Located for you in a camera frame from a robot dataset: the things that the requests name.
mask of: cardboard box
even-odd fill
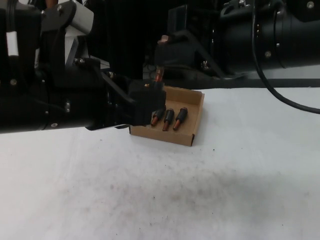
[[[130,134],[134,136],[160,140],[164,142],[192,146],[201,121],[205,95],[200,91],[177,87],[164,87],[166,91],[166,109],[174,110],[174,120],[169,131],[162,131],[164,118],[156,126],[131,126]],[[173,130],[176,117],[182,107],[188,108],[188,115],[177,131]]]

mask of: black cable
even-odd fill
[[[279,92],[277,92],[269,83],[268,79],[266,78],[264,72],[262,71],[261,65],[257,58],[257,13],[258,13],[258,0],[253,0],[252,6],[252,25],[251,25],[251,42],[252,42],[252,56],[255,65],[256,72],[258,73],[261,81],[265,85],[265,87],[269,90],[269,92],[275,96],[279,101],[287,104],[295,109],[299,109],[305,112],[313,113],[313,114],[320,114],[319,108],[309,107],[305,105],[301,105],[294,101],[289,100],[288,98],[282,96]]]

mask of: copper pin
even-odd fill
[[[155,111],[155,112],[154,112],[154,114],[153,114],[153,116],[152,116],[153,119],[152,119],[152,121],[151,121],[151,126],[152,126],[152,127],[155,127],[155,126],[157,125],[158,121],[159,121],[160,119],[162,119],[162,117],[163,117],[164,114],[165,114],[166,109],[167,109],[167,107],[166,107],[166,105],[164,105],[164,108],[159,109],[158,111]]]
[[[179,129],[180,125],[184,122],[187,115],[188,115],[188,108],[186,107],[181,108],[178,116],[176,116],[175,118],[176,122],[173,126],[174,131],[177,131]]]
[[[163,66],[156,66],[154,81],[162,82],[164,73],[165,73],[165,68]]]
[[[174,131],[177,131],[178,128],[180,127],[180,124],[181,124],[181,121],[180,120],[177,120],[173,126],[173,130]]]
[[[159,118],[157,116],[154,116],[151,122],[151,126],[152,127],[156,126],[158,121],[159,121]]]
[[[166,122],[164,123],[163,128],[162,128],[162,131],[163,131],[163,132],[168,132],[168,129],[169,129],[169,122],[166,121]]]

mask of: table surface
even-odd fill
[[[280,89],[320,107],[319,89]],[[192,147],[85,128],[0,135],[1,240],[315,240],[320,117],[204,90]]]

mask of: black cylinder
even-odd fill
[[[171,124],[174,117],[175,111],[172,108],[169,108],[165,113],[164,122],[169,122],[169,124]]]
[[[187,115],[188,115],[188,109],[186,107],[183,107],[180,109],[180,112],[179,112],[178,116],[176,116],[175,120],[176,121],[179,120],[181,123],[183,123],[184,120],[186,119]]]
[[[221,47],[217,54],[224,69],[233,74],[255,71],[251,41],[252,9],[233,10],[222,15],[220,22]],[[285,7],[259,11],[257,57],[262,68],[319,65],[319,28],[320,20],[301,22]]]

